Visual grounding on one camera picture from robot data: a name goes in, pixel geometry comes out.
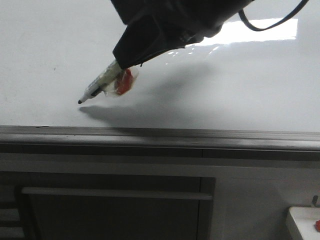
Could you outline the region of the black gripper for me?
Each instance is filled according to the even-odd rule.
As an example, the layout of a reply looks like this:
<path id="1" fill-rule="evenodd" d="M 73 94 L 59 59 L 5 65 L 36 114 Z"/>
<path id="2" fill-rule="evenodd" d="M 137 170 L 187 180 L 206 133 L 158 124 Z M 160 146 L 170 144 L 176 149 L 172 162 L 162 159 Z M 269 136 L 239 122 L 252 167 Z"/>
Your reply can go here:
<path id="1" fill-rule="evenodd" d="M 126 29 L 113 50 L 122 69 L 212 37 L 249 0 L 114 0 Z"/>

